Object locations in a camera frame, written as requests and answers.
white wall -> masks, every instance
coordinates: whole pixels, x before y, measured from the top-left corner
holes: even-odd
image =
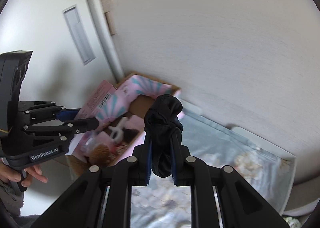
[[[320,172],[320,13],[312,0],[102,0],[124,71],[182,87],[223,125]]]
[[[63,11],[72,5],[96,56],[83,65]],[[114,83],[86,0],[9,0],[0,14],[0,53],[32,50],[20,100],[56,101],[81,107],[103,79]]]

barcode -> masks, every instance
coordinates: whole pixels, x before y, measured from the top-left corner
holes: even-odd
[[[110,94],[110,93],[107,93],[107,95],[105,95],[105,97],[103,98],[103,100],[99,103],[98,107],[99,107],[99,108],[102,108],[102,107],[106,104],[107,100],[108,100],[110,97],[111,97],[111,94]]]

white pipe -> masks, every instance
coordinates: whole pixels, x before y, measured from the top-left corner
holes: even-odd
[[[122,70],[115,46],[112,41],[112,37],[107,26],[106,17],[103,12],[101,0],[87,0],[89,9],[92,15],[93,23],[97,29],[102,48],[105,52],[107,61],[111,67],[111,70],[119,82],[124,78],[124,72]]]

finger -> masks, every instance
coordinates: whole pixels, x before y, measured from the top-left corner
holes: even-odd
[[[21,182],[21,185],[24,187],[28,187],[32,183],[32,175],[27,175],[27,177]]]
[[[8,182],[9,182],[9,179],[7,179],[6,177],[4,177],[3,175],[0,175],[0,180],[1,180],[3,183],[8,183]]]
[[[42,170],[40,165],[34,165],[33,168],[35,169],[37,174],[42,175]]]
[[[13,182],[19,182],[21,180],[21,175],[17,171],[2,163],[0,163],[0,174]]]
[[[33,167],[28,167],[25,169],[26,172],[28,172],[30,175],[32,175],[33,177],[35,177],[36,179],[38,179],[39,181],[41,181],[42,183],[47,183],[48,179],[43,176],[43,175],[39,175],[34,169]]]

cardboard box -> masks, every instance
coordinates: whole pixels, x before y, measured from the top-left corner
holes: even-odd
[[[130,75],[128,75],[127,77],[125,77],[120,83],[118,83],[116,85],[117,88],[120,88],[121,85],[127,81],[130,77],[132,77],[133,75],[140,75],[140,76],[143,76],[143,77],[146,77],[148,79],[151,79],[151,80],[154,80],[154,81],[157,81],[159,83],[163,83],[163,84],[169,84],[171,85],[171,90],[172,90],[172,95],[175,96],[175,97],[179,97],[180,96],[180,93],[181,93],[181,90],[179,87],[173,85],[173,84],[170,84],[170,83],[167,83],[165,81],[162,81],[160,79],[157,79],[155,77],[151,77],[151,76],[148,76],[148,75],[144,75],[144,74],[141,74],[141,73],[136,73],[136,72],[133,72],[131,73]],[[128,112],[125,113],[124,115],[136,115],[142,119],[144,119],[144,116],[145,114],[147,113],[148,109],[151,107],[151,105],[153,104],[154,102],[154,99],[151,98],[151,97],[148,97],[148,96],[145,96],[145,95],[139,95],[133,102],[131,102],[130,106],[129,106],[129,109],[128,109]],[[115,121],[113,121],[112,123],[110,123],[111,126],[116,126],[117,122],[118,122],[119,119],[116,119]],[[126,155],[126,156],[129,156],[132,154],[132,151],[133,151],[133,148],[131,147],[133,144],[137,145],[136,141],[137,140],[140,140],[140,143],[142,142],[143,143],[143,140],[144,140],[144,135],[145,135],[145,132],[142,130],[129,144],[129,146],[127,147],[127,151],[124,152],[123,155]],[[110,164],[110,165],[115,165],[120,159],[123,158],[123,155],[120,154],[117,158],[114,159],[114,161]],[[70,165],[71,165],[71,168],[74,170],[74,172],[80,176],[82,175],[91,165],[89,163],[85,163],[85,162],[82,162],[81,160],[77,159],[76,157],[74,157],[73,155],[70,155],[68,156],[69,158],[69,161],[70,161]]]

